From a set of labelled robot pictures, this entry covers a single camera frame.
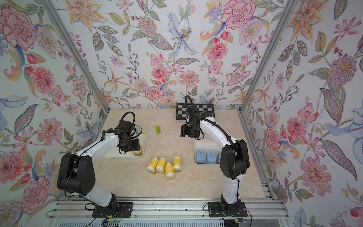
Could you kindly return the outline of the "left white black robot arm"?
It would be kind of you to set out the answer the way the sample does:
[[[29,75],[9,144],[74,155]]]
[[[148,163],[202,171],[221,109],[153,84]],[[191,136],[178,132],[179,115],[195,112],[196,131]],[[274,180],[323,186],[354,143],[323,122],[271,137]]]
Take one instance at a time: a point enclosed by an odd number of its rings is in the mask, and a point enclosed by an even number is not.
[[[115,128],[103,130],[99,140],[75,154],[65,154],[61,158],[57,188],[86,199],[99,214],[111,217],[120,212],[116,195],[97,185],[94,167],[102,156],[114,148],[121,155],[141,149],[135,120],[135,114],[129,111]]]

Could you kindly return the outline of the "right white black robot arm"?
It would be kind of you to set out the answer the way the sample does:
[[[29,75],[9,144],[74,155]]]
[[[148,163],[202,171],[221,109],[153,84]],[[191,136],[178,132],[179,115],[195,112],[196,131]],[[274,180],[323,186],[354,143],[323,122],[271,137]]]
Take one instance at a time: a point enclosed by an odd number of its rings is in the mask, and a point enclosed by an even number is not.
[[[208,135],[221,151],[219,166],[226,177],[225,187],[221,194],[221,208],[211,210],[227,217],[233,216],[236,211],[241,213],[244,208],[239,190],[250,167],[247,143],[228,134],[208,111],[199,111],[189,95],[184,97],[184,101],[187,117],[186,123],[181,126],[181,137],[197,140],[201,135]]]

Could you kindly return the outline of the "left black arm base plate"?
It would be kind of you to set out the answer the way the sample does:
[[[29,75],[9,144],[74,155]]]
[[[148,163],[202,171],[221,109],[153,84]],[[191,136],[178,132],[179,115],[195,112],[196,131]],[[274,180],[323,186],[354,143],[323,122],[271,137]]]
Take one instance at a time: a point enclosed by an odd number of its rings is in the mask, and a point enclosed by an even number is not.
[[[115,205],[108,207],[95,206],[93,209],[93,218],[130,218],[133,208],[132,202],[117,202]]]

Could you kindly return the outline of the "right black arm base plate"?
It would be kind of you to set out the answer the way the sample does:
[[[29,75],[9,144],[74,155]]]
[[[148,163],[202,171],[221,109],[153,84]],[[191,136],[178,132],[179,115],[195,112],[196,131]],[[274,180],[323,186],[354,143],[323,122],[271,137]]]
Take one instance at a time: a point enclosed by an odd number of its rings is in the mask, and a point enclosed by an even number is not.
[[[208,202],[207,211],[210,218],[247,218],[245,203],[238,201],[234,204],[224,202]]]

